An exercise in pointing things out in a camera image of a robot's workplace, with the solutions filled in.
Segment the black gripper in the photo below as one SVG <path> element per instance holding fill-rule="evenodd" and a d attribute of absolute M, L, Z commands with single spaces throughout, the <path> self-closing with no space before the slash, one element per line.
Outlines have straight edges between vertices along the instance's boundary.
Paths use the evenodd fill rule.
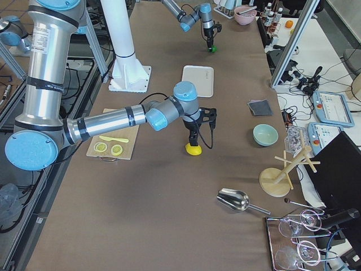
<path fill-rule="evenodd" d="M 216 29 L 217 33 L 222 30 L 222 25 L 219 22 L 215 21 L 203 21 L 202 22 L 202 29 L 204 32 L 205 37 L 207 38 L 206 44 L 208 50 L 213 49 L 213 37 L 214 37 L 214 30 Z"/>
<path fill-rule="evenodd" d="M 198 146 L 198 132 L 202 123 L 208 123 L 210 131 L 213 132 L 216 126 L 217 109 L 200 107 L 197 113 L 193 115 L 185 115 L 183 123 L 190 131 L 189 144 L 190 146 Z"/>

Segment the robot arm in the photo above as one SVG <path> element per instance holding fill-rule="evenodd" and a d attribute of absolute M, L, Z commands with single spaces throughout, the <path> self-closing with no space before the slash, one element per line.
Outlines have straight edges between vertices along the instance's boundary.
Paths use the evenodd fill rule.
<path fill-rule="evenodd" d="M 217 33 L 221 32 L 222 25 L 213 20 L 210 3 L 202 3 L 196 7 L 191 6 L 192 11 L 190 14 L 187 14 L 175 1 L 165 0 L 161 1 L 161 3 L 177 18 L 184 32 L 188 32 L 198 21 L 201 21 L 201 34 L 207 43 L 208 52 L 216 52 L 217 48 L 214 46 L 214 37 Z"/>
<path fill-rule="evenodd" d="M 177 19 L 184 32 L 198 21 L 207 37 L 209 52 L 214 52 L 214 30 L 222 26 L 212 18 L 210 3 L 202 3 L 187 14 L 174 1 L 160 1 Z M 112 45 L 115 65 L 109 89 L 144 93 L 151 67 L 137 59 L 125 1 L 101 1 Z M 84 28 L 85 1 L 29 1 L 33 19 L 23 113 L 15 119 L 14 134 L 7 140 L 5 154 L 14 166 L 37 171 L 55 162 L 59 152 L 90 137 L 143 123 L 159 131 L 181 117 L 188 130 L 198 129 L 206 108 L 199 107 L 195 86 L 177 83 L 173 95 L 163 102 L 151 101 L 93 117 L 61 120 L 65 66 L 71 35 Z"/>

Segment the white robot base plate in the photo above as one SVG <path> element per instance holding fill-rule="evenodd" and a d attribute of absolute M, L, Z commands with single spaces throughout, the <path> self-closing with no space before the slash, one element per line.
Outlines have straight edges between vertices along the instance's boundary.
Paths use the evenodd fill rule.
<path fill-rule="evenodd" d="M 132 93 L 146 93 L 148 90 L 150 75 L 152 67 L 148 65 L 142 65 L 142 70 L 146 73 L 145 77 L 139 77 L 134 73 L 127 70 L 127 66 L 124 65 L 123 70 L 114 64 L 112 71 L 112 79 L 109 83 L 109 91 L 123 91 Z"/>

